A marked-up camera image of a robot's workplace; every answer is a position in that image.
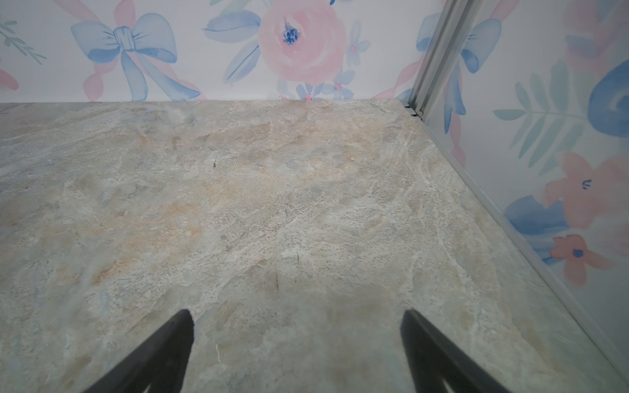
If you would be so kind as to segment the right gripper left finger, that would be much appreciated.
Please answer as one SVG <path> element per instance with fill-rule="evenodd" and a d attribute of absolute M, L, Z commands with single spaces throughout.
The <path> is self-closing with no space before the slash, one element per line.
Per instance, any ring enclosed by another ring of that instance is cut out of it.
<path fill-rule="evenodd" d="M 88 392 L 180 392 L 194 342 L 194 322 L 182 309 Z"/>

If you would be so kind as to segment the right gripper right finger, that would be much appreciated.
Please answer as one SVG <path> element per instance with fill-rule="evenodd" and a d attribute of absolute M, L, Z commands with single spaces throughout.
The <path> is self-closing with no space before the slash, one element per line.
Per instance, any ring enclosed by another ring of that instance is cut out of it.
<path fill-rule="evenodd" d="M 419 311 L 404 312 L 400 333 L 417 392 L 509 392 Z"/>

